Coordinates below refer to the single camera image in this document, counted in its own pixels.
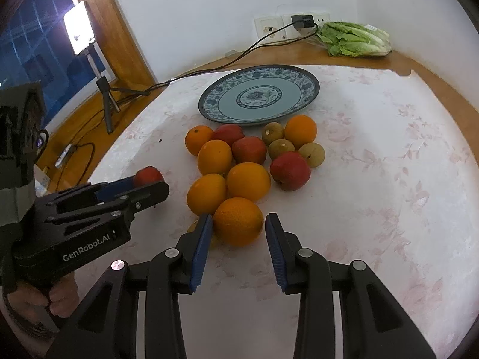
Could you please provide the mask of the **person's left hand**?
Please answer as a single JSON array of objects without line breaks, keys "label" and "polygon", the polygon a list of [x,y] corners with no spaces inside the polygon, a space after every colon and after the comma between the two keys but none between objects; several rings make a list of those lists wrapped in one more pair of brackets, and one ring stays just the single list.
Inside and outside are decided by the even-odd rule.
[{"label": "person's left hand", "polygon": [[19,282],[17,290],[7,294],[7,300],[12,310],[31,323],[38,323],[39,317],[35,306],[49,309],[52,315],[68,318],[78,306],[80,298],[74,272],[64,276],[48,294],[43,294],[37,288]]}]

